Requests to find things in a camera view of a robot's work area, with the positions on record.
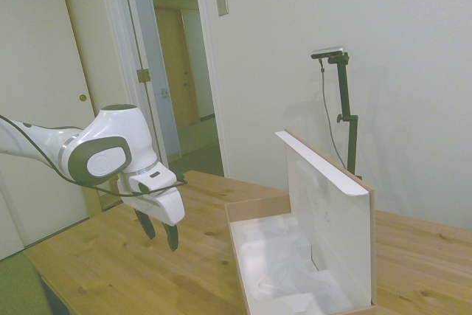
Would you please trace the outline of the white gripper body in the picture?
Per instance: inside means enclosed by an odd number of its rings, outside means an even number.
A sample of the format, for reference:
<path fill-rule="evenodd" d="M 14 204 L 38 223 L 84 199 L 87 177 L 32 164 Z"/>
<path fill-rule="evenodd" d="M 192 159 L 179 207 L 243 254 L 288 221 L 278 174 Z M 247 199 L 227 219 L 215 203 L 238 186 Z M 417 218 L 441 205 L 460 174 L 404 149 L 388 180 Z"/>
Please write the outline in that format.
<path fill-rule="evenodd" d="M 172 187 L 160 193 L 144 194 L 147 191 L 139 190 L 142 195 L 134 197 L 121 197 L 129 207 L 143 212 L 168 225 L 176 225 L 185 216 L 185 210 L 181 194 L 176 187 Z"/>

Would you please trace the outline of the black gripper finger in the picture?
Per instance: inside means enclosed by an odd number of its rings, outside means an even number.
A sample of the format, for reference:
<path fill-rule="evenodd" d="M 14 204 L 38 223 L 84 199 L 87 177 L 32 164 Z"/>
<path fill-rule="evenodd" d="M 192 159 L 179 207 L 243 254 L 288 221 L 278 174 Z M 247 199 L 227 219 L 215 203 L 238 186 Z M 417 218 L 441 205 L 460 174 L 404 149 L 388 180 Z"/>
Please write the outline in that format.
<path fill-rule="evenodd" d="M 176 225 L 169 225 L 163 223 L 164 230 L 167 235 L 167 242 L 170 247 L 170 250 L 174 252 L 178 248 L 178 227 Z"/>
<path fill-rule="evenodd" d="M 156 236 L 156 232 L 155 232 L 153 224 L 150 220 L 150 217 L 147 214 L 145 214 L 145 213 L 143 213 L 139 210 L 134 210 L 134 212 L 135 212 L 135 214 L 138 218 L 138 221 L 139 221 L 141 227 L 143 228 L 145 234 L 147 235 L 147 237 L 150 240 L 154 239 L 155 236 Z"/>

